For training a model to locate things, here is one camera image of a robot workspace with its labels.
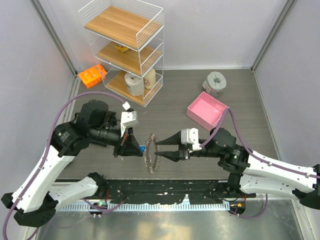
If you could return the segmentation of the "blue tagged key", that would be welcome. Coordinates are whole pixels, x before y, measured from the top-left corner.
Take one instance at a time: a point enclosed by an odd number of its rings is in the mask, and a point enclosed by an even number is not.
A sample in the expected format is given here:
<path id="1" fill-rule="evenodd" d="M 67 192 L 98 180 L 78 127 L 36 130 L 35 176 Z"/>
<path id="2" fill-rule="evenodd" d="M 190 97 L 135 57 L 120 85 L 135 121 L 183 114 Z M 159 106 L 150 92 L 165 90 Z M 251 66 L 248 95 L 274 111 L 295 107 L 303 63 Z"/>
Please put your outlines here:
<path id="1" fill-rule="evenodd" d="M 139 146 L 139 149 L 140 149 L 143 153 L 146 151 L 146 147 L 143 146 L 143 145 L 140 145 L 140 146 Z"/>

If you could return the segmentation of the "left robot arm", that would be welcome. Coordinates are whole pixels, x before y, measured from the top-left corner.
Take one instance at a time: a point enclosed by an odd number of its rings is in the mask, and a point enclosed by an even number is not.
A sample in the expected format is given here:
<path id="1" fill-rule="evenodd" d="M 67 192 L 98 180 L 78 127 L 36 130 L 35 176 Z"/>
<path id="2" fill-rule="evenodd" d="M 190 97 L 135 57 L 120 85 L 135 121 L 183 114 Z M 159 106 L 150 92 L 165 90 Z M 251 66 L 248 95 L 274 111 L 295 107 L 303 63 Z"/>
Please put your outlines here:
<path id="1" fill-rule="evenodd" d="M 33 173 L 13 193 L 5 193 L 1 201 L 6 208 L 13 208 L 13 218 L 20 226 L 39 228 L 48 223 L 57 210 L 86 197 L 101 199 L 107 194 L 107 181 L 97 172 L 60 190 L 50 191 L 62 170 L 80 151 L 90 144 L 112 146 L 115 157 L 141 157 L 143 151 L 133 135 L 138 124 L 138 114 L 128 102 L 123 104 L 121 118 L 109 110 L 107 103 L 91 100 L 85 103 L 72 121 L 55 127 L 49 147 Z"/>

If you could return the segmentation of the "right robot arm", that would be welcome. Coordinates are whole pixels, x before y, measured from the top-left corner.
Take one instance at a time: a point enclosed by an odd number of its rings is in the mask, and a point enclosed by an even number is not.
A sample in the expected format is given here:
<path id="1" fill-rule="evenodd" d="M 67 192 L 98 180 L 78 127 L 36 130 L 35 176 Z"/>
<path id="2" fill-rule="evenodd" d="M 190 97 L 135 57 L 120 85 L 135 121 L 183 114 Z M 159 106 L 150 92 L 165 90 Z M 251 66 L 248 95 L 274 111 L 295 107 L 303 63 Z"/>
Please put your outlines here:
<path id="1" fill-rule="evenodd" d="M 183 129 L 157 141 L 157 145 L 177 145 L 177 151 L 159 151 L 158 156 L 173 162 L 196 158 L 218 158 L 218 165 L 229 172 L 226 191 L 232 197 L 240 194 L 278 195 L 305 207 L 320 208 L 320 166 L 294 165 L 267 157 L 237 144 L 235 136 L 224 128 L 211 130 L 208 140 L 200 139 L 196 128 Z"/>

